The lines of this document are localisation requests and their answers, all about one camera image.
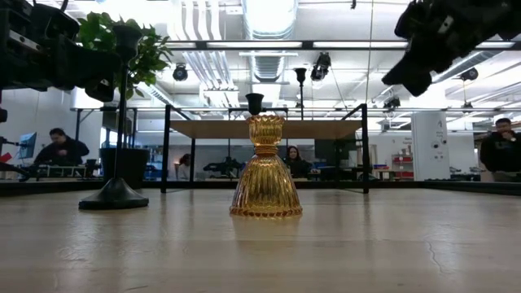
table surface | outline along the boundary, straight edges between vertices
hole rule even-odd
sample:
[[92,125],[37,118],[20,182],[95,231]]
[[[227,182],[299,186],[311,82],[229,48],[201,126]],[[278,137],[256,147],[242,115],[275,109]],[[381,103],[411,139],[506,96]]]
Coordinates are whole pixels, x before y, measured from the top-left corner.
[[93,191],[0,197],[0,292],[490,293],[521,288],[518,197],[298,190],[304,215],[230,217],[233,190],[145,190],[148,208],[80,212]]
[[[189,138],[250,138],[248,124],[244,120],[173,120],[170,127]],[[282,127],[282,138],[345,138],[360,127],[359,120],[289,120]]]

woman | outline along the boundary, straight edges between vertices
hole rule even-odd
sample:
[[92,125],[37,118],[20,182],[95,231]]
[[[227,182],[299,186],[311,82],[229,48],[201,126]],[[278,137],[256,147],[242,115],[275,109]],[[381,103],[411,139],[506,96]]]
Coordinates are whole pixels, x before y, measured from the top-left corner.
[[289,146],[287,148],[286,165],[291,170],[291,176],[293,178],[307,178],[310,168],[310,164],[300,158],[299,149],[296,146]]
[[190,180],[190,164],[191,164],[190,154],[185,154],[179,160],[179,167],[177,168],[177,179],[179,181],[189,181]]

person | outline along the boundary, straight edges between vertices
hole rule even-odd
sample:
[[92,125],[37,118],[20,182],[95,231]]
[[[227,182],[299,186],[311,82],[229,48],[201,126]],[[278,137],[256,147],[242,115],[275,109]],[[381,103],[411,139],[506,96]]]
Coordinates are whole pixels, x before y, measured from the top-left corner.
[[287,148],[286,165],[290,168],[291,176],[293,178],[306,178],[310,168],[310,163],[302,160],[299,149],[296,146],[289,146]]
[[191,164],[190,154],[185,154],[179,160],[179,168],[177,168],[177,179],[179,181],[189,181],[190,180],[190,164]]
[[496,132],[481,142],[479,159],[496,182],[519,182],[521,171],[521,135],[512,131],[508,118],[496,121]]
[[70,138],[63,129],[52,129],[49,135],[52,143],[40,151],[34,164],[79,165],[83,163],[81,157],[89,154],[85,143]]

amber glass candle holder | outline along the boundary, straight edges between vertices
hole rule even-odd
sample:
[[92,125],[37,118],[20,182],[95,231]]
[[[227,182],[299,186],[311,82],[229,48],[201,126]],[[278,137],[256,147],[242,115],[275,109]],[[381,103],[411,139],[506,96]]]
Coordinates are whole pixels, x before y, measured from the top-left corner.
[[252,116],[247,119],[247,123],[255,155],[239,179],[230,214],[256,217],[302,214],[291,174],[277,155],[284,118]]

wooden shelf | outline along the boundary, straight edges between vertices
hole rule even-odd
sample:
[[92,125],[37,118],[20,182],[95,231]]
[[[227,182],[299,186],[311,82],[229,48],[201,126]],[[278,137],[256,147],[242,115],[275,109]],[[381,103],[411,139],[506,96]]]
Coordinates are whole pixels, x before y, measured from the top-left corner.
[[[250,138],[245,120],[173,120],[170,127],[189,138]],[[282,138],[340,139],[360,127],[359,120],[289,120],[282,127]]]

